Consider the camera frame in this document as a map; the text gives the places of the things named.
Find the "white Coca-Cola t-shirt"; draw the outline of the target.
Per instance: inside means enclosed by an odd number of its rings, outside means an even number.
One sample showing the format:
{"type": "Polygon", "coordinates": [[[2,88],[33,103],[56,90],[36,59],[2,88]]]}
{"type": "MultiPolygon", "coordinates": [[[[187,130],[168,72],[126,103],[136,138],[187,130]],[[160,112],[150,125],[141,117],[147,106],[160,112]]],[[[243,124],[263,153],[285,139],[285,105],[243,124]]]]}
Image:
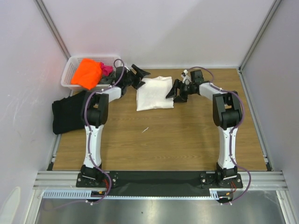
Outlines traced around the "white Coca-Cola t-shirt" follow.
{"type": "Polygon", "coordinates": [[[172,88],[172,77],[158,76],[144,78],[142,81],[145,84],[136,93],[137,111],[174,108],[173,99],[166,98],[172,88]]]}

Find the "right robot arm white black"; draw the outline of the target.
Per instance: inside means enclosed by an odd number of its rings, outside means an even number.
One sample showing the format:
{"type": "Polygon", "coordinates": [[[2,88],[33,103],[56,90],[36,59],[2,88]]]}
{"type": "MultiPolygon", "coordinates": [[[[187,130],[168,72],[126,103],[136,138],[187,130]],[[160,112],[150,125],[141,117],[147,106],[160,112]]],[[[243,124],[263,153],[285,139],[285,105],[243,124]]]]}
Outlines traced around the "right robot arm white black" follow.
{"type": "Polygon", "coordinates": [[[212,101],[213,121],[220,138],[220,152],[216,163],[214,180],[219,187],[227,187],[237,177],[235,142],[238,127],[243,122],[243,103],[236,91],[227,91],[205,80],[202,67],[184,70],[182,80],[175,79],[166,99],[185,103],[188,96],[198,94],[212,101]]]}

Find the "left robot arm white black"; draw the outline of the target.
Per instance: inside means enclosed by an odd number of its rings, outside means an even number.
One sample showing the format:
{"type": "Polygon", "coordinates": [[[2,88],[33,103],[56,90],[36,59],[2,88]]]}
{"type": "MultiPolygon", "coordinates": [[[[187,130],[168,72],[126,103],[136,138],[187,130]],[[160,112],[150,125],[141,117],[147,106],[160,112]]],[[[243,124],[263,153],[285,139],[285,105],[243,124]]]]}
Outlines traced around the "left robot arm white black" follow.
{"type": "Polygon", "coordinates": [[[117,67],[111,86],[88,91],[85,95],[81,116],[85,125],[86,148],[80,179],[86,180],[93,187],[101,185],[105,178],[101,169],[100,147],[103,128],[108,119],[109,103],[123,97],[129,86],[136,90],[142,87],[145,84],[142,79],[150,75],[135,64],[131,67],[131,70],[125,66],[117,67]]]}

